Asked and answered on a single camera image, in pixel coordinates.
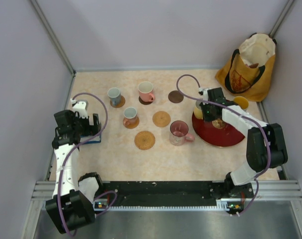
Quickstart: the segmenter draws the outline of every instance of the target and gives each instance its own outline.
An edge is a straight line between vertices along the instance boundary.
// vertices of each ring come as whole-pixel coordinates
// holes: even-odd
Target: table
[[[147,70],[147,71],[109,71],[77,73],[71,96],[80,92],[89,92],[100,97],[108,109],[109,121],[102,133],[100,144],[80,147],[78,158],[79,177],[88,172],[97,172],[104,181],[197,181],[224,180],[225,175],[237,169],[246,160],[246,139],[241,143],[226,148],[219,148],[205,143],[195,136],[194,143],[173,146],[169,143],[169,125],[157,127],[152,121],[154,113],[166,111],[171,122],[183,120],[192,128],[192,112],[195,101],[184,98],[179,104],[170,102],[169,92],[176,90],[176,80],[183,74],[195,76],[201,87],[220,87],[214,76],[217,70]],[[142,105],[138,98],[138,84],[150,81],[154,85],[156,100],[150,105]],[[126,98],[121,108],[109,104],[107,91],[118,87]],[[198,97],[196,82],[188,77],[180,81],[180,88],[186,94]],[[227,99],[233,99],[226,90]],[[90,96],[77,99],[89,102],[88,113],[98,113],[102,124],[105,113],[100,103]],[[134,129],[123,126],[123,111],[133,106],[138,110],[140,124]],[[250,102],[247,112],[261,119],[257,104]],[[140,131],[148,130],[155,135],[155,145],[149,150],[140,150],[134,144],[134,138]],[[50,180],[56,179],[55,161]],[[276,169],[269,169],[260,177],[262,180],[278,180]]]

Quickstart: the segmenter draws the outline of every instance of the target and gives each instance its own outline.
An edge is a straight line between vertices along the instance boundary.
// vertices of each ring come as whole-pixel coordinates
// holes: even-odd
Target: red tray
[[[212,122],[204,122],[192,114],[192,125],[198,136],[205,142],[218,146],[229,147],[241,142],[245,137],[232,125],[217,119]]]

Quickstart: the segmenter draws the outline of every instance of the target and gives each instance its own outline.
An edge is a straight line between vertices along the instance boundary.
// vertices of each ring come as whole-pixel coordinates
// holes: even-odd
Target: cardboard bag
[[[230,93],[249,101],[262,101],[268,94],[275,62],[276,41],[255,33],[233,52],[215,78]]]

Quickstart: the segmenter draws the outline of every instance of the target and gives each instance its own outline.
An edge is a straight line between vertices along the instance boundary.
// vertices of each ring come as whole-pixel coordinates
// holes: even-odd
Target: teal mug
[[[117,106],[121,102],[121,93],[120,90],[116,87],[113,87],[108,90],[108,96],[112,102],[112,106]]]

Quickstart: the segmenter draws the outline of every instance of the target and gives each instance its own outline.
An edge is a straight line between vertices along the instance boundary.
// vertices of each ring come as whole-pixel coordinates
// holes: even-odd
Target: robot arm
[[[252,117],[249,113],[242,110],[235,102],[226,100],[223,95],[222,88],[200,88],[199,93],[203,96],[204,100],[225,105],[239,114],[237,115],[230,110],[219,106],[201,103],[200,106],[202,108],[203,119],[205,121],[222,119],[226,123],[235,127],[247,138],[247,161],[237,170],[226,176],[226,180],[229,181],[228,185],[232,185],[232,187],[234,187],[247,184],[267,166],[268,156],[263,135],[255,123],[248,119],[244,119],[242,116],[253,119],[263,128],[271,150],[270,168],[276,168],[287,162],[288,155],[283,131],[279,124],[267,124],[266,122]]]
[[[102,181],[97,173],[90,173],[78,178],[78,155],[79,149],[74,150],[62,168],[67,154],[84,138],[97,134],[101,129],[97,114],[93,114],[93,125],[89,123],[87,113],[88,102],[73,101],[72,110],[64,110],[54,115],[57,122],[55,138],[52,142],[57,160],[56,183],[52,199],[46,201],[46,211],[54,222],[60,233],[65,233],[61,223],[58,206],[57,193],[59,175],[63,169],[61,180],[61,204],[65,221],[70,230],[74,230],[95,221],[95,212],[92,206],[95,194],[100,194]]]

